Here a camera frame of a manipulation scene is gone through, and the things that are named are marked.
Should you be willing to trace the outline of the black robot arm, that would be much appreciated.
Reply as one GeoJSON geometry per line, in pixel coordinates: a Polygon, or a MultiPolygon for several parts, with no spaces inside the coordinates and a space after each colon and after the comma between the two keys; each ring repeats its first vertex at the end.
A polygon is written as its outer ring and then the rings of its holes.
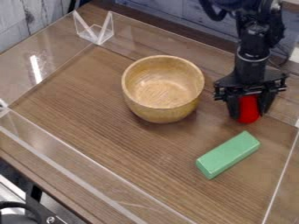
{"type": "Polygon", "coordinates": [[[214,99],[228,103],[229,115],[253,123],[270,110],[286,90],[288,73],[268,67],[272,49],[285,38],[282,0],[200,0],[214,21],[237,21],[238,50],[233,72],[216,81],[214,99]]]}

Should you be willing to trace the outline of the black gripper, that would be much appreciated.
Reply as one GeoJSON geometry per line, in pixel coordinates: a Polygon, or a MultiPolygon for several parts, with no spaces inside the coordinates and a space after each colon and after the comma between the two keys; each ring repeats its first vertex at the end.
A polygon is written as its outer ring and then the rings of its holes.
{"type": "Polygon", "coordinates": [[[217,101],[228,102],[230,117],[240,119],[240,97],[260,95],[260,113],[270,110],[277,93],[286,91],[288,74],[268,68],[270,52],[262,55],[250,55],[237,52],[233,72],[216,81],[217,101]]]}

